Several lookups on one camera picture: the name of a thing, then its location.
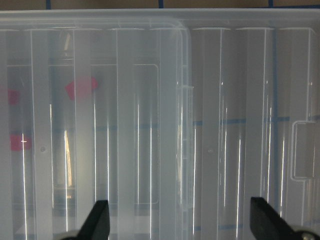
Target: pink object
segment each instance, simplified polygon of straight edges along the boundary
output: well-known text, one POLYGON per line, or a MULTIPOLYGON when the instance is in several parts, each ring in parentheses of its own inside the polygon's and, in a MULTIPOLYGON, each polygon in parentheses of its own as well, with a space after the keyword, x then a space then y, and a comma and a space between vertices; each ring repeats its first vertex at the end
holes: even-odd
POLYGON ((11 151, 29 150, 32 147, 32 140, 30 137, 23 136, 22 134, 10 135, 10 148, 11 151))
MULTIPOLYGON (((98 82, 94 77, 91 77, 91 85, 88 77, 84 77, 76 80, 76 97, 85 98, 92 90, 98 87, 98 82)), ((70 100, 75 100, 75 81, 70 82, 64 87, 66 93, 68 94, 70 100)))
POLYGON ((17 90, 8 89, 8 103, 16 105, 20 100, 20 92, 17 90))

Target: plastic storage bin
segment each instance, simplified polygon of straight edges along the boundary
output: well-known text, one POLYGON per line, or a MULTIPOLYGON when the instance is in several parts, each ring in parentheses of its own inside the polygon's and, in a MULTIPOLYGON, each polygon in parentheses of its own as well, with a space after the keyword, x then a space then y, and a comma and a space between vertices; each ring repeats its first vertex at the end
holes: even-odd
POLYGON ((250 197, 319 232, 318 10, 0 13, 0 239, 253 239, 250 197))

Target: red object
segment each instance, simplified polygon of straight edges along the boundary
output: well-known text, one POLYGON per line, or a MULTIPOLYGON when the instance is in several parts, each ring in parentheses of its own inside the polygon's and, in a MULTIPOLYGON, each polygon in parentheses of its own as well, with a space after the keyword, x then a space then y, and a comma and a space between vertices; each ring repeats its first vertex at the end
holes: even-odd
POLYGON ((10 148, 11 151, 29 150, 32 147, 32 140, 30 137, 23 136, 22 134, 10 135, 10 148))
MULTIPOLYGON (((91 77, 91 85, 89 81, 90 81, 89 77, 83 77, 76 80, 76 97, 77 98, 87 97, 92 92, 92 90, 98 87, 98 82, 94 77, 91 77)), ((64 88, 70 100, 75 100, 75 81, 70 82, 64 88)))
POLYGON ((8 89, 8 103, 16 105, 20 100, 20 92, 17 90, 8 89))

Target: clear plastic container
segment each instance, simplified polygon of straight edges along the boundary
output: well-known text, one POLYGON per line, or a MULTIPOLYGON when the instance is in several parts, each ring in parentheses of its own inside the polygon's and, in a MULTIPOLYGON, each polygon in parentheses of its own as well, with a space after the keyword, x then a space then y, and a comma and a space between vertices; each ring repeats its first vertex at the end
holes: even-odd
POLYGON ((319 10, 0 13, 0 240, 320 234, 319 10))

